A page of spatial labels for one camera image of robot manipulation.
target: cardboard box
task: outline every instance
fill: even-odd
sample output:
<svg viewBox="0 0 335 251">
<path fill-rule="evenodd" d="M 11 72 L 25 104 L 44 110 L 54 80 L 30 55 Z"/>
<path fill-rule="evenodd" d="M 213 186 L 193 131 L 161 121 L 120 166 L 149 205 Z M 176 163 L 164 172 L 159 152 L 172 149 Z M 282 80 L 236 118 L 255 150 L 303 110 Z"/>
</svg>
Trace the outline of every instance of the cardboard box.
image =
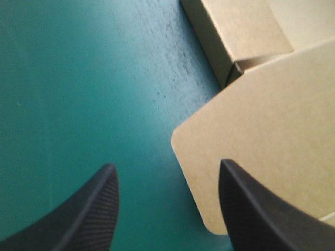
<svg viewBox="0 0 335 251">
<path fill-rule="evenodd" d="M 246 69 L 329 38 L 333 0 L 181 0 L 222 88 Z"/>
<path fill-rule="evenodd" d="M 172 135 L 206 227 L 226 234 L 219 163 L 230 158 L 269 190 L 335 226 L 335 37 L 254 67 Z"/>
<path fill-rule="evenodd" d="M 172 136 L 206 227 L 227 233 L 222 158 L 335 226 L 335 1 L 182 2 L 221 84 L 244 73 Z"/>
</svg>

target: cardboard flap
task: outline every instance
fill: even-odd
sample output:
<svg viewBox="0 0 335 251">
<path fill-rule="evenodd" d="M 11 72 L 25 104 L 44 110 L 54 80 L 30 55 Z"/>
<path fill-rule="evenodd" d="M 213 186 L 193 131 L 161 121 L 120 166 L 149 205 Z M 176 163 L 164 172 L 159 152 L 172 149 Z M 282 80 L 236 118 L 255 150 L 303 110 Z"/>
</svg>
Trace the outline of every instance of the cardboard flap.
<svg viewBox="0 0 335 251">
<path fill-rule="evenodd" d="M 335 39 L 254 67 L 174 131 L 172 148 L 211 232 L 227 233 L 223 158 L 314 217 L 335 211 L 333 55 Z"/>
<path fill-rule="evenodd" d="M 266 0 L 201 0 L 233 62 L 292 51 Z"/>
</svg>

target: textured rubber pad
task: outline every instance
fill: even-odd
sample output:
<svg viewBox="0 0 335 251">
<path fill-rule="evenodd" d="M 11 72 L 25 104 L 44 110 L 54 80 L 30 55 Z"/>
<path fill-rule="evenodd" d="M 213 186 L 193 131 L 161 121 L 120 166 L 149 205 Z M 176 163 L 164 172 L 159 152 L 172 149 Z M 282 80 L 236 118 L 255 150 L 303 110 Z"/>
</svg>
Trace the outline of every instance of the textured rubber pad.
<svg viewBox="0 0 335 251">
<path fill-rule="evenodd" d="M 335 229 L 270 192 L 232 160 L 222 160 L 222 214 L 235 251 L 334 251 Z"/>
<path fill-rule="evenodd" d="M 118 208 L 116 169 L 107 164 L 54 211 L 2 241 L 0 250 L 109 250 Z"/>
</svg>

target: green table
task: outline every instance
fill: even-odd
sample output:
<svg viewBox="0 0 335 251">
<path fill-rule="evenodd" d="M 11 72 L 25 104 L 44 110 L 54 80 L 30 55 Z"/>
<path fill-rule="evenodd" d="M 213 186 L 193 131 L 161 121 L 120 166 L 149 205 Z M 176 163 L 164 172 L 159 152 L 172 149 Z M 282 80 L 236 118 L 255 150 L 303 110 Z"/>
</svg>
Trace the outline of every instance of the green table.
<svg viewBox="0 0 335 251">
<path fill-rule="evenodd" d="M 113 162 L 112 250 L 232 250 L 205 229 L 170 146 L 219 91 L 178 0 L 0 7 L 0 239 Z"/>
</svg>

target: teal surface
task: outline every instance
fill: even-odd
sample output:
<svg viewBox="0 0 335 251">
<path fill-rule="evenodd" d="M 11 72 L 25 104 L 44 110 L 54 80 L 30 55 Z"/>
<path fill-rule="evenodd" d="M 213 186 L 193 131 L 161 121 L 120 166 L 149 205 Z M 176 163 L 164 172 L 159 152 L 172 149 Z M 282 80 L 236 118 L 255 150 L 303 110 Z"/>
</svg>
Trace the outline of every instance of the teal surface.
<svg viewBox="0 0 335 251">
<path fill-rule="evenodd" d="M 178 0 L 0 7 L 0 239 L 113 162 L 112 250 L 232 250 L 205 229 L 170 145 L 219 91 Z"/>
</svg>

